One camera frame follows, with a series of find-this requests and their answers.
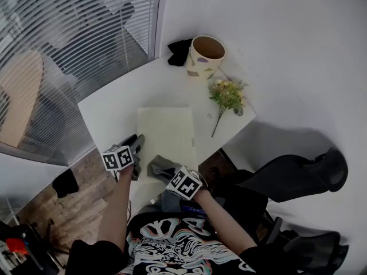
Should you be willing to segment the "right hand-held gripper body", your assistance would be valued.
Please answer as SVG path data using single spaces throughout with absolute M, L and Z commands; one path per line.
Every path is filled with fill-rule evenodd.
M 204 177 L 186 166 L 182 166 L 166 186 L 167 191 L 188 201 L 192 200 L 199 190 L 207 188 L 208 183 Z

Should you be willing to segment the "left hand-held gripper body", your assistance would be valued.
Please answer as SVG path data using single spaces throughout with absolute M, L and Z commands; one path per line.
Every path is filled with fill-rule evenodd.
M 126 167 L 133 165 L 134 169 L 132 172 L 132 180 L 138 180 L 141 168 L 139 165 L 140 161 L 134 161 L 129 146 L 114 146 L 109 150 L 101 154 L 101 158 L 105 169 L 112 171 L 117 179 L 116 172 L 125 169 Z

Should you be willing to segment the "grey cloth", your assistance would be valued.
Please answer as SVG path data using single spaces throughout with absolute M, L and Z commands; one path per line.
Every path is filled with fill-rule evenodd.
M 157 155 L 148 165 L 147 165 L 147 176 L 156 178 L 161 169 L 166 169 L 170 167 L 182 167 L 181 164 L 172 162 L 160 155 Z

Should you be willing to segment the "pale yellow placemat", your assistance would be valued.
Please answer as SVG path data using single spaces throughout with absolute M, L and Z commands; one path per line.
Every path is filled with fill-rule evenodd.
M 192 170 L 198 169 L 192 110 L 189 107 L 139 108 L 137 132 L 145 137 L 139 154 L 140 182 L 156 182 L 147 176 L 147 165 L 156 155 Z

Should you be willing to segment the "person's right forearm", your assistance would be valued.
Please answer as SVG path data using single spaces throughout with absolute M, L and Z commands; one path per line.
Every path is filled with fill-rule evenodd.
M 257 247 L 250 235 L 224 210 L 208 190 L 198 190 L 194 200 L 206 213 L 221 242 L 238 256 L 249 248 Z

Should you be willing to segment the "person's left forearm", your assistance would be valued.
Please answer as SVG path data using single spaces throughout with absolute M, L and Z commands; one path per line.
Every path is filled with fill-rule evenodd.
M 127 231 L 127 208 L 129 203 L 131 177 L 134 166 L 119 171 L 119 180 L 104 209 L 99 225 L 97 241 L 109 241 L 124 251 Z

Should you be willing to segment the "person's grey trousers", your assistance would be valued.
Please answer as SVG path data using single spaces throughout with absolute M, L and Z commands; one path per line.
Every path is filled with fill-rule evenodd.
M 161 201 L 162 201 L 162 211 L 165 213 L 180 213 L 180 201 L 182 198 L 179 196 L 169 192 L 164 191 L 161 194 Z

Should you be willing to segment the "blue waist device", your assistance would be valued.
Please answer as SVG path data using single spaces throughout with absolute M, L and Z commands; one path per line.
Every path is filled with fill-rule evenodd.
M 182 212 L 197 214 L 197 215 L 206 215 L 205 211 L 201 208 L 201 206 L 193 201 L 180 200 L 179 206 Z

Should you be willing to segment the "white square table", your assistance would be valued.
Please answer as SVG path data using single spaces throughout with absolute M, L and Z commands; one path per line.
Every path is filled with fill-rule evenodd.
M 198 165 L 256 116 L 250 106 L 244 108 L 242 116 L 227 111 L 211 137 L 218 105 L 209 99 L 208 83 L 190 78 L 184 67 L 171 66 L 164 57 L 117 78 L 79 102 L 80 113 L 100 152 L 133 134 L 138 135 L 137 111 L 150 107 L 189 107 L 192 110 Z M 130 201 L 133 213 L 165 189 L 161 181 L 155 181 L 132 182 Z

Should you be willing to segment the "black pouch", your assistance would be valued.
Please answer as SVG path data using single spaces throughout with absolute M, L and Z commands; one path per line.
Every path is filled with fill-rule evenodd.
M 79 186 L 70 168 L 54 179 L 52 187 L 59 199 L 79 191 Z

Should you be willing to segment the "person's black printed t-shirt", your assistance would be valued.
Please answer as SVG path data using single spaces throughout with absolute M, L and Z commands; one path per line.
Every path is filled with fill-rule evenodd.
M 112 242 L 76 240 L 65 275 L 297 275 L 275 245 L 237 255 L 203 218 L 144 213 L 127 227 L 124 250 Z

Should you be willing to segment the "artificial yellow flower bouquet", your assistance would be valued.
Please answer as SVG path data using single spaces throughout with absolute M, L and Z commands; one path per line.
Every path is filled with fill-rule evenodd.
M 209 99 L 218 105 L 218 117 L 211 137 L 214 136 L 218 124 L 227 110 L 232 110 L 236 116 L 243 115 L 246 107 L 243 92 L 247 86 L 248 84 L 242 81 L 216 79 L 210 82 L 208 85 Z

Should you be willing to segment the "cream patterned paper bucket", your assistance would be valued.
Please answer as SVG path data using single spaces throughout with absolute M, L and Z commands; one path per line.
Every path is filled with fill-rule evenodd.
M 189 77 L 210 80 L 226 56 L 223 44 L 211 36 L 197 36 L 192 40 L 186 59 Z

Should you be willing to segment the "black crumpled fabric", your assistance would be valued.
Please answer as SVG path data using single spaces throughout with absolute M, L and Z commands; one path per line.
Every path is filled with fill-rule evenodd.
M 184 66 L 189 49 L 192 44 L 192 38 L 188 40 L 180 40 L 169 44 L 167 47 L 172 52 L 171 57 L 167 60 L 169 65 Z

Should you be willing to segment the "black mesh office chair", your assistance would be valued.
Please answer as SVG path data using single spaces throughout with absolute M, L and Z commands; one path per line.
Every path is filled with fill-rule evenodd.
M 298 155 L 277 157 L 252 173 L 237 170 L 220 175 L 215 167 L 215 200 L 259 243 L 257 230 L 268 226 L 264 218 L 268 201 L 277 203 L 327 191 L 339 191 L 348 177 L 344 155 L 336 148 L 308 160 Z
M 281 231 L 283 220 L 262 219 L 267 234 L 261 243 L 275 243 L 287 254 L 300 275 L 334 275 L 344 263 L 349 245 L 340 244 L 341 235 L 336 231 L 303 237 L 293 230 Z

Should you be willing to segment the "tan wooden table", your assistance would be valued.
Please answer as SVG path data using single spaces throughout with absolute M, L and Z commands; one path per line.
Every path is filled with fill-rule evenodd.
M 0 142 L 18 147 L 25 138 L 44 72 L 42 55 L 28 50 L 0 70 Z

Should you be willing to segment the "black wheeled stand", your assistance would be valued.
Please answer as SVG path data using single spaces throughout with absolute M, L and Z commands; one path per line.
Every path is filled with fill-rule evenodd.
M 0 275 L 59 275 L 66 265 L 61 263 L 57 254 L 68 255 L 69 252 L 54 247 L 50 240 L 48 222 L 46 235 L 42 237 L 37 231 L 37 224 L 19 224 L 9 226 L 0 222 Z M 28 255 L 12 253 L 6 245 L 8 238 L 22 239 L 27 246 Z

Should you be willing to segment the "red plastic object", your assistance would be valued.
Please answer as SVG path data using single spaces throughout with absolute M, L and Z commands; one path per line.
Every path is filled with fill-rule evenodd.
M 5 240 L 7 247 L 12 253 L 28 255 L 26 243 L 19 238 L 8 238 Z

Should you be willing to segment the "grey window blinds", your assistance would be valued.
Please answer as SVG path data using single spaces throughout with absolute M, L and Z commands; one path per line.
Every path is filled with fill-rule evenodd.
M 0 70 L 28 50 L 44 72 L 25 138 L 0 152 L 66 166 L 93 147 L 79 102 L 154 58 L 159 0 L 0 0 Z

